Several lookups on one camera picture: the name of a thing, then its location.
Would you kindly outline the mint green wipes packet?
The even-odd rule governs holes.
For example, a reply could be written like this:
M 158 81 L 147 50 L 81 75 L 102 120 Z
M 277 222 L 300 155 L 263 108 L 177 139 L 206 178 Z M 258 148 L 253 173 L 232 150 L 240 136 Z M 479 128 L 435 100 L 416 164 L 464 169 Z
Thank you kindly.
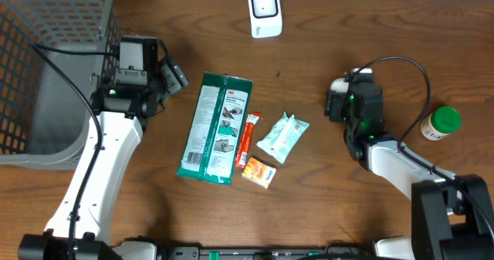
M 296 119 L 294 114 L 287 116 L 284 112 L 256 146 L 274 157 L 279 163 L 284 164 L 290 151 L 309 126 L 308 123 Z

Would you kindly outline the green lid jar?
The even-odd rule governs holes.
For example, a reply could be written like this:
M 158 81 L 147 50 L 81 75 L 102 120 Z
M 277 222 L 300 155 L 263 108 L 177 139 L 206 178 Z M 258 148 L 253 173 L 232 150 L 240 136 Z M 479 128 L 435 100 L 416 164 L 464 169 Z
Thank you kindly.
M 461 125 L 460 113 L 450 106 L 442 106 L 422 120 L 420 131 L 429 140 L 441 140 L 456 132 Z

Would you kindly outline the white green glove package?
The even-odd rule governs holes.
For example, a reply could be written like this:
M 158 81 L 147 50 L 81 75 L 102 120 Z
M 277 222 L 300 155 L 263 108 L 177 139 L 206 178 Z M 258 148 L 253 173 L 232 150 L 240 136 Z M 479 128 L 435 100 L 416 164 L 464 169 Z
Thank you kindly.
M 253 81 L 205 73 L 177 171 L 212 184 L 230 184 Z

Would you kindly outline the red snack packet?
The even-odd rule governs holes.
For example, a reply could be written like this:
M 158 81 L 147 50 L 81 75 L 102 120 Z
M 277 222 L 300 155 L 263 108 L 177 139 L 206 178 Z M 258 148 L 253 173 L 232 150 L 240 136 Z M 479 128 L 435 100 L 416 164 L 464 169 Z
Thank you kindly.
M 250 148 L 250 143 L 252 141 L 252 134 L 255 124 L 259 120 L 261 113 L 251 112 L 246 117 L 246 122 L 244 130 L 240 137 L 239 148 L 235 157 L 235 166 L 239 168 L 244 168 L 247 163 L 247 155 Z

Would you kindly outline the orange small box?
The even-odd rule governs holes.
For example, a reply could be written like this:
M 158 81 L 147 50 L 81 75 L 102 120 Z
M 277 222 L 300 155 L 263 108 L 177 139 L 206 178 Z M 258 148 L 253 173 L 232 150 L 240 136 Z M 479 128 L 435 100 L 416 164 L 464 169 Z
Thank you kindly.
M 263 187 L 269 188 L 277 169 L 251 157 L 247 162 L 242 177 Z

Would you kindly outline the white tub with blue label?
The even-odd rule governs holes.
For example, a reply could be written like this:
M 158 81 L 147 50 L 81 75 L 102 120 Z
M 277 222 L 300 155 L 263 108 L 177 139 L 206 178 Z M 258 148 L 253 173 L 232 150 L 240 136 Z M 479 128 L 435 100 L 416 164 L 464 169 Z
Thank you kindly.
M 335 79 L 329 88 L 330 93 L 346 93 L 353 81 L 369 81 L 373 82 L 374 75 L 371 68 L 365 68 L 359 70 L 358 68 L 352 69 L 350 73 L 346 73 L 344 78 Z

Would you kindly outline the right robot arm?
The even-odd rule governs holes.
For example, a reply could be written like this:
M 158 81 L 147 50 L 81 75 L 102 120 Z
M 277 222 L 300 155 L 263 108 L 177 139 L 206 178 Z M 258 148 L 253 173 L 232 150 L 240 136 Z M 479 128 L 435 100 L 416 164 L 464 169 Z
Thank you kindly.
M 373 244 L 378 258 L 491 259 L 493 209 L 486 182 L 436 167 L 384 130 L 383 94 L 369 69 L 335 79 L 324 110 L 344 123 L 351 157 L 411 202 L 411 234 Z

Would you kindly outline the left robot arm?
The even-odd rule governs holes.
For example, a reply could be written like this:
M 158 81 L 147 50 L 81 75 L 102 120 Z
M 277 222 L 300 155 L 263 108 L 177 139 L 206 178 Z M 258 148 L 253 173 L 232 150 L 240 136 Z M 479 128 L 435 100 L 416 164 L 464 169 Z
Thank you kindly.
M 12 163 L 35 169 L 75 171 L 70 186 L 40 235 L 25 235 L 20 259 L 155 259 L 150 241 L 126 241 L 111 248 L 114 205 L 130 158 L 157 103 L 167 95 L 166 72 L 119 67 L 112 79 L 97 77 L 88 102 L 91 113 L 55 108 L 55 100 L 75 97 L 77 87 L 56 66 L 42 75 L 57 77 L 42 86 L 34 134 Z

